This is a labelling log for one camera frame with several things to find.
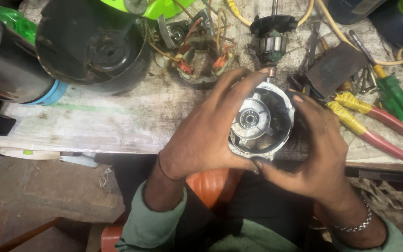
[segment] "concrete floor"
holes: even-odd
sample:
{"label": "concrete floor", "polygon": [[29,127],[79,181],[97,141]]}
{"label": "concrete floor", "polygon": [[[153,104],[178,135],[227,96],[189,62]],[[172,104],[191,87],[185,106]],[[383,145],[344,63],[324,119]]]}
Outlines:
{"label": "concrete floor", "polygon": [[[0,244],[55,217],[91,223],[115,221],[125,208],[113,173],[109,174],[107,185],[110,190],[99,186],[97,176],[106,168],[93,169],[59,160],[0,157]],[[56,231],[48,232],[47,237],[50,237]],[[97,243],[98,237],[89,239],[90,243],[95,240]],[[40,248],[31,244],[29,249],[17,251],[76,251],[64,239],[62,243],[66,243],[68,249],[44,244]]]}

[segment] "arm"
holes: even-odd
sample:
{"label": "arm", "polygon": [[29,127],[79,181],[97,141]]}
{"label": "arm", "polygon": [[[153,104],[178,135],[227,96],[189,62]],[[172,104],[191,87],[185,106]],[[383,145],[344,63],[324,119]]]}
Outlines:
{"label": "arm", "polygon": [[310,131],[308,158],[290,173],[278,169],[266,159],[255,159],[256,166],[274,184],[316,200],[315,216],[331,232],[340,251],[350,251],[349,247],[370,249],[381,245],[402,248],[403,251],[403,236],[399,236],[399,230],[394,228],[389,233],[387,226],[393,227],[392,224],[384,222],[374,212],[367,227],[361,231],[345,232],[334,227],[358,227],[368,217],[365,204],[344,176],[348,147],[340,135],[339,118],[298,92],[292,102]]}
{"label": "arm", "polygon": [[267,76],[268,69],[252,73],[244,67],[219,76],[210,97],[181,123],[159,153],[148,180],[138,188],[115,246],[119,251],[172,248],[186,204],[187,175],[220,168],[257,169],[250,159],[231,152],[228,135],[246,96]]}
{"label": "arm", "polygon": [[353,192],[349,184],[343,187],[343,192],[337,198],[321,200],[318,204],[318,218],[341,242],[350,247],[368,249],[381,246],[386,240],[386,227],[384,222],[371,211],[371,220],[366,228],[357,232],[341,231],[331,225],[340,227],[358,227],[368,217],[367,207]]}

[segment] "silver bracelet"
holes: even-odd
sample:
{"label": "silver bracelet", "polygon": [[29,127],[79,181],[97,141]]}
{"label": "silver bracelet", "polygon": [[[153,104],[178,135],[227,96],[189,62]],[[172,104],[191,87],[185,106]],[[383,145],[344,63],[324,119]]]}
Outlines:
{"label": "silver bracelet", "polygon": [[362,222],[362,224],[360,224],[357,227],[341,227],[341,226],[337,226],[335,224],[333,224],[332,222],[330,223],[334,228],[340,230],[340,231],[344,231],[344,232],[359,232],[362,231],[363,229],[365,229],[368,225],[369,225],[369,221],[371,220],[371,208],[369,207],[368,203],[366,202],[366,200],[362,199],[363,203],[365,203],[366,205],[366,210],[368,212],[367,218],[364,222]]}

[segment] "green sleeve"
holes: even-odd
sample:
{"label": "green sleeve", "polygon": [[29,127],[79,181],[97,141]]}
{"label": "green sleeve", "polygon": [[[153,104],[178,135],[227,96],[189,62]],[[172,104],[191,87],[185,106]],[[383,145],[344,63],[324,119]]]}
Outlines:
{"label": "green sleeve", "polygon": [[332,243],[335,248],[339,252],[403,252],[403,234],[399,231],[399,229],[391,223],[389,220],[380,217],[386,224],[386,240],[382,246],[373,248],[373,249],[355,249],[346,246],[341,243],[334,235],[332,234]]}
{"label": "green sleeve", "polygon": [[144,203],[142,190],[145,182],[139,186],[132,200],[132,210],[122,235],[115,244],[119,252],[168,250],[174,245],[175,228],[186,206],[186,188],[182,201],[173,209],[164,213],[150,210]]}

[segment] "stainless steel jar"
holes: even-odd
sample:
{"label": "stainless steel jar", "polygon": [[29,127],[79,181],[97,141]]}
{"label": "stainless steel jar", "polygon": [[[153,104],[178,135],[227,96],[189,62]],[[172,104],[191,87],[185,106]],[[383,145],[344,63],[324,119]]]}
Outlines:
{"label": "stainless steel jar", "polygon": [[40,65],[35,47],[0,21],[0,100],[29,103],[53,86]]}

